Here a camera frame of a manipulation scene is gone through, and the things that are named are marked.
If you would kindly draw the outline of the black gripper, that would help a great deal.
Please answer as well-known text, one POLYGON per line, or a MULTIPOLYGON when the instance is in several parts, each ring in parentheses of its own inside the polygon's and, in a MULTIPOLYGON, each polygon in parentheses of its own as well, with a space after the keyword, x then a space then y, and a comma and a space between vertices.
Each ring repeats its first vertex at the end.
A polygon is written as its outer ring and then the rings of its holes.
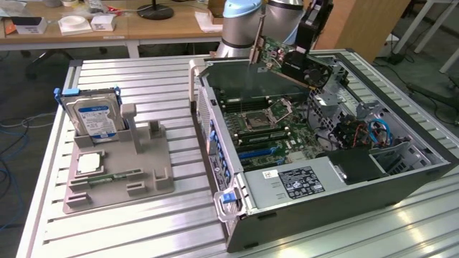
POLYGON ((311 1, 298 26, 297 51, 302 54, 310 52, 323 31, 333 8, 333 0, 311 1))

